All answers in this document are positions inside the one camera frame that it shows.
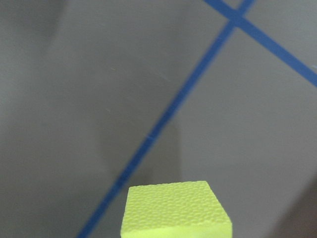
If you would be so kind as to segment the yellow foam block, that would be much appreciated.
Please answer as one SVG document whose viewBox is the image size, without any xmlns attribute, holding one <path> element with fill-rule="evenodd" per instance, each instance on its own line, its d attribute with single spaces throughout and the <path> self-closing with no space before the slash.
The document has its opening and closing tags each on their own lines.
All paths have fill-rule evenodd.
<svg viewBox="0 0 317 238">
<path fill-rule="evenodd" d="M 206 181 L 129 188 L 122 238 L 231 238 L 232 222 Z"/>
</svg>

